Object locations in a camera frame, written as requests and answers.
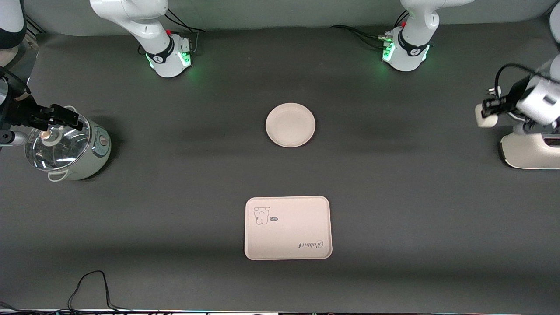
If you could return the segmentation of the small white bun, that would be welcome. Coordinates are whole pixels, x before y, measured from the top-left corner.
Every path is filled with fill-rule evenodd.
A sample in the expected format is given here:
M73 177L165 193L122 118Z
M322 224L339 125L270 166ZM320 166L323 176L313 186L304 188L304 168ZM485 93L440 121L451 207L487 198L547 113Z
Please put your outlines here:
M496 114L491 114L489 116L483 116L483 104L477 104L475 107L475 119L479 128L493 128L498 124L499 116Z

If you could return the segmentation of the round cream plate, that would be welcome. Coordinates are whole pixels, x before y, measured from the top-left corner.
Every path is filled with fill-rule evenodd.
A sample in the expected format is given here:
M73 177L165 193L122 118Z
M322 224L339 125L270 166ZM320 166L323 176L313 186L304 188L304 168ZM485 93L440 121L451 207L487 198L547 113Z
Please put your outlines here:
M312 139L316 120L306 106L287 102L271 110L265 121L265 129L268 137L276 145L296 148Z

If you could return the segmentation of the cream tray with rabbit print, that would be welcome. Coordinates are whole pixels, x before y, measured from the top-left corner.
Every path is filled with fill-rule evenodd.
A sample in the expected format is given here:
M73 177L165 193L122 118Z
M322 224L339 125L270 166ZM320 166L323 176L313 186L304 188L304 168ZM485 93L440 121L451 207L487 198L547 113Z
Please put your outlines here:
M327 259L332 251L330 203L324 196L254 197L246 202L248 259Z

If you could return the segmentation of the glass pot lid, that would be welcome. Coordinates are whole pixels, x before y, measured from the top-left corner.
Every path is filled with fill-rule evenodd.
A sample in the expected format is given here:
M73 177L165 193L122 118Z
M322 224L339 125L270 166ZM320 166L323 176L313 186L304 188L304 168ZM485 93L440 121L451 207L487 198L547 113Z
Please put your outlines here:
M26 142L25 156L31 166L50 172L64 169L74 163L90 144L90 122L78 114L82 130L60 124L50 125L48 130L32 128Z

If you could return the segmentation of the pale green electric pot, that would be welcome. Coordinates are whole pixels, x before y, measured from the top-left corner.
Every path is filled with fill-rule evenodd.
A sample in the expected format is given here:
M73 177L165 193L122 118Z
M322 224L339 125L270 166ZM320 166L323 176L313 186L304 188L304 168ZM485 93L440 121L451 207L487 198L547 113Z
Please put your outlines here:
M90 144L86 151L68 167L60 170L46 171L51 182L86 179L97 173L108 161L112 149L110 135L104 127L91 119L88 119L88 121L90 122L91 135Z

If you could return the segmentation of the white countertop appliance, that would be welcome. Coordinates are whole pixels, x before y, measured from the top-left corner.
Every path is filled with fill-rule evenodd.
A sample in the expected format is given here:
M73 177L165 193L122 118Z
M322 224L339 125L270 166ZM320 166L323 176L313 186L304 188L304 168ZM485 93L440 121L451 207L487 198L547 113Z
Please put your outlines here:
M560 134L510 133L500 140L500 149L512 168L560 170Z

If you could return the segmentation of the beige background object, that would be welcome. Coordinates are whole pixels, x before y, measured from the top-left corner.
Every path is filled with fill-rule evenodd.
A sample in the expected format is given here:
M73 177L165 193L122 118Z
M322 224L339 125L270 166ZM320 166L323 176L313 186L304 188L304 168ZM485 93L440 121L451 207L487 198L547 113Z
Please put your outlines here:
M19 45L8 48L0 49L0 67L7 66L18 55Z

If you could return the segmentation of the aluminium frame rail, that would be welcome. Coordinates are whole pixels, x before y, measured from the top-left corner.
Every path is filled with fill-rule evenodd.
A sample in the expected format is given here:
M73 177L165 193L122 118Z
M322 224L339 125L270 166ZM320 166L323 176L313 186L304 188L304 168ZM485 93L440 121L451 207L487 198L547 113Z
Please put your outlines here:
M37 24L34 20L32 20L32 18L30 18L30 16L28 16L27 14L25 15L25 20L27 24L27 30L33 36L36 36L37 34L46 33L46 30L44 30L44 28L39 26L39 24Z

